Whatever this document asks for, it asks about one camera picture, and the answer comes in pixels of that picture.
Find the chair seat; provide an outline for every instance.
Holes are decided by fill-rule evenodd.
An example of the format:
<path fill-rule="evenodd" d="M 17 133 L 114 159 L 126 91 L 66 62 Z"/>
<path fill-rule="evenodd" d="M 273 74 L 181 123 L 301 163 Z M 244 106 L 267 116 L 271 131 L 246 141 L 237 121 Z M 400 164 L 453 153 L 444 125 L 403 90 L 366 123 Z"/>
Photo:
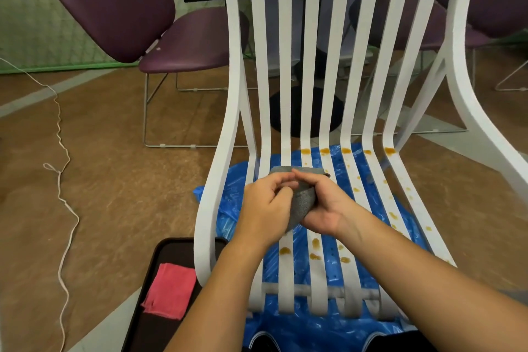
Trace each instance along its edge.
<path fill-rule="evenodd" d="M 372 18 L 372 27 L 370 30 L 369 43 L 377 48 L 380 47 L 381 39 L 383 38 L 383 29 L 385 27 L 385 19 L 389 9 L 390 0 L 376 0 L 374 8 L 374 16 Z M 418 5 L 418 0 L 406 0 L 401 15 L 400 26 L 396 36 L 394 45 L 395 50 L 405 50 L 407 39 L 411 32 L 413 25 L 414 13 Z M 361 0 L 356 0 L 348 10 L 348 17 L 350 23 L 356 29 L 358 27 L 358 17 L 360 13 Z M 447 11 L 437 2 L 433 4 L 431 16 L 425 34 L 423 35 L 422 45 L 420 50 L 438 50 L 444 42 L 444 35 L 446 30 Z M 473 29 L 470 26 L 466 27 L 466 47 L 473 49 L 490 42 L 490 38 L 482 32 Z"/>
<path fill-rule="evenodd" d="M 242 49 L 247 46 L 249 21 L 240 13 Z M 225 7 L 192 11 L 178 18 L 139 62 L 143 73 L 182 73 L 229 65 L 228 16 Z"/>

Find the hand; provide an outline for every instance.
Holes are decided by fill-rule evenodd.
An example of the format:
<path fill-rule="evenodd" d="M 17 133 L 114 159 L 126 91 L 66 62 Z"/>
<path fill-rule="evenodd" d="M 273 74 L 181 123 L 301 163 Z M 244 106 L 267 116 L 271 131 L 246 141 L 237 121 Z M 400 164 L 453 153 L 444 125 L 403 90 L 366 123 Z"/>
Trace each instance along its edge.
<path fill-rule="evenodd" d="M 317 194 L 317 206 L 307 214 L 301 224 L 316 233 L 337 238 L 342 222 L 352 216 L 354 211 L 362 208 L 327 176 L 295 169 L 292 171 L 298 181 L 313 185 Z"/>
<path fill-rule="evenodd" d="M 246 185 L 233 240 L 264 256 L 286 231 L 298 185 L 292 172 L 276 172 Z"/>

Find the person's left hand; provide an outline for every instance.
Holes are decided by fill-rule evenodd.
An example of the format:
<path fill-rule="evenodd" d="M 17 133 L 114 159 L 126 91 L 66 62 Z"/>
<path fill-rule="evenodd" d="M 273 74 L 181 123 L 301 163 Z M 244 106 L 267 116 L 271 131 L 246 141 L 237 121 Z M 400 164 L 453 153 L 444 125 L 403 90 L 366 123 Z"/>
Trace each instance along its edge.
<path fill-rule="evenodd" d="M 286 231 L 297 187 L 292 172 L 276 172 L 246 185 L 233 241 L 264 255 Z"/>

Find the black tray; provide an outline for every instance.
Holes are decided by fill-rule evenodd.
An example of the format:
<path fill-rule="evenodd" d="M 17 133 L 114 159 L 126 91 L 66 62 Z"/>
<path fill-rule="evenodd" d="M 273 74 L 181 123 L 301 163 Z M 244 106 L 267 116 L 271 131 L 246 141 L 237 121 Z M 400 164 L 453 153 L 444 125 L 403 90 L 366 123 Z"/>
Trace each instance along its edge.
<path fill-rule="evenodd" d="M 227 243 L 228 241 L 224 238 L 216 238 L 216 258 L 218 258 Z M 147 296 L 147 292 L 161 263 L 173 263 L 194 269 L 193 239 L 167 238 L 156 246 L 121 352 L 163 352 L 180 326 L 180 320 L 165 319 L 160 316 L 143 313 L 143 307 L 140 306 Z M 191 308 L 201 289 L 202 287 L 196 280 L 185 314 Z"/>

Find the forearm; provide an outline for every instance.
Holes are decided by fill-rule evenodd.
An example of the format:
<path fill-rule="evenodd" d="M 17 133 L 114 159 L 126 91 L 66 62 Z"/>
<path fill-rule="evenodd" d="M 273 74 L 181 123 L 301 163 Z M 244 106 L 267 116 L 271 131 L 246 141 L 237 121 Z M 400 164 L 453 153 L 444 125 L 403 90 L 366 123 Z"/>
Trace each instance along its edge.
<path fill-rule="evenodd" d="M 165 352 L 239 352 L 251 283 L 263 253 L 233 240 L 222 251 Z"/>
<path fill-rule="evenodd" d="M 440 351 L 521 351 L 528 308 L 463 275 L 366 210 L 337 238 Z"/>

